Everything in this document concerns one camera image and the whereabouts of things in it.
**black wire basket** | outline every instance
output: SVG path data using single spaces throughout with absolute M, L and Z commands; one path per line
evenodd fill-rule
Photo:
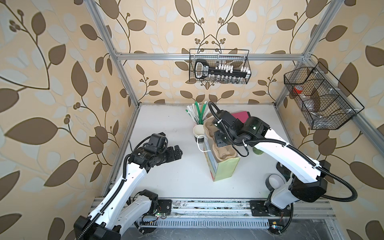
M 335 78 L 333 86 L 326 78 Z M 313 130 L 339 129 L 364 109 L 361 102 L 321 62 L 284 74 L 284 84 Z
M 251 77 L 249 50 L 197 49 L 189 50 L 190 81 L 247 84 Z

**box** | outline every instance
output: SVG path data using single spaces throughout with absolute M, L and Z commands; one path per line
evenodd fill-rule
M 213 144 L 215 144 L 214 140 L 206 136 L 204 139 L 204 151 L 213 149 Z M 204 154 L 214 182 L 231 177 L 240 160 L 240 157 L 233 157 L 220 161 L 212 151 L 205 152 Z

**vent grille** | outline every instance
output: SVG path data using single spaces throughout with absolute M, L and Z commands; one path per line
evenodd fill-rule
M 269 228 L 267 219 L 202 220 L 197 218 L 159 219 L 142 227 L 161 228 Z

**wallpaper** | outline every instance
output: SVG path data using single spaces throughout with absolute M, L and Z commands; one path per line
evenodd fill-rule
M 248 84 L 220 84 L 189 79 L 185 61 L 127 60 L 125 70 L 142 103 L 273 103 L 283 88 L 292 61 L 250 61 Z
M 0 238 L 74 239 L 134 107 L 85 4 L 0 0 Z
M 122 53 L 302 53 L 327 0 L 96 0 Z
M 344 3 L 325 31 L 313 58 L 339 77 L 346 89 L 365 106 L 361 114 L 384 133 L 384 2 L 346 0 Z M 296 147 L 314 159 L 329 161 L 331 172 L 357 190 L 359 197 L 353 202 L 330 201 L 346 238 L 384 239 L 383 156 L 352 121 L 335 131 L 314 131 L 309 129 L 290 96 L 279 110 Z M 350 196 L 342 184 L 326 179 L 328 195 Z

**white paper cup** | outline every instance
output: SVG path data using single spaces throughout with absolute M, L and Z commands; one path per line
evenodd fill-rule
M 202 124 L 196 125 L 193 127 L 193 135 L 195 135 L 195 142 L 198 143 L 204 142 L 204 127 Z

